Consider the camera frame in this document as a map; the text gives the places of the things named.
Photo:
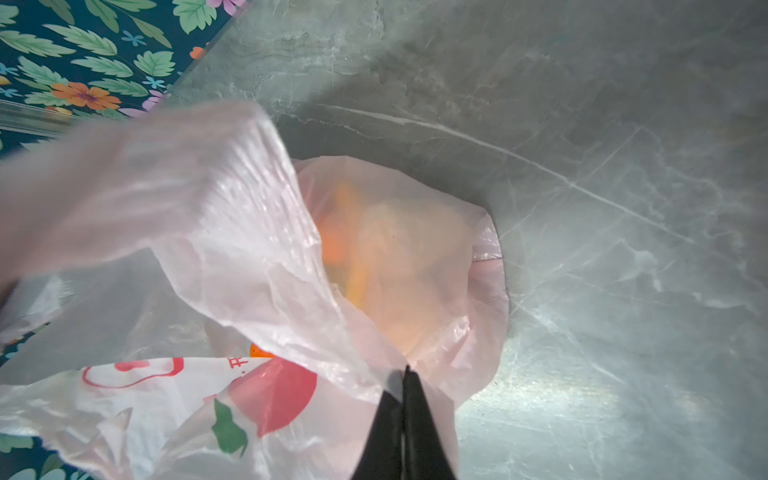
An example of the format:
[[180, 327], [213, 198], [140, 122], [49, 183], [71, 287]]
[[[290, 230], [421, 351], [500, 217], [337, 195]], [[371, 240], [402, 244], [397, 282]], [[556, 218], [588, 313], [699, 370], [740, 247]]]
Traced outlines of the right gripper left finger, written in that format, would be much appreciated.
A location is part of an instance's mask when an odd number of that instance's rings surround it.
[[403, 372], [390, 373], [352, 480], [402, 477]]

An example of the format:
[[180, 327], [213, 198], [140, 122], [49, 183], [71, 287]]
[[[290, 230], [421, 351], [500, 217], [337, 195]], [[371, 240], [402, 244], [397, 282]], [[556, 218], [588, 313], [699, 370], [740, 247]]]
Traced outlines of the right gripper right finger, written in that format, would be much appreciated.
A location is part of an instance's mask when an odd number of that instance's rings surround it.
[[409, 480], [455, 480], [419, 375], [403, 376], [403, 467]]

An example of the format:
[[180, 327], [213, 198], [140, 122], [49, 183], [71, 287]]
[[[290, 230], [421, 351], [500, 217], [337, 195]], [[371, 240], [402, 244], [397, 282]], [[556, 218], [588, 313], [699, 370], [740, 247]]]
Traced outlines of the pink plastic bag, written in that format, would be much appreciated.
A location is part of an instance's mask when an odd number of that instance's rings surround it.
[[91, 120], [1, 163], [1, 436], [99, 479], [351, 479], [391, 372], [455, 411], [508, 327], [489, 213], [256, 104]]

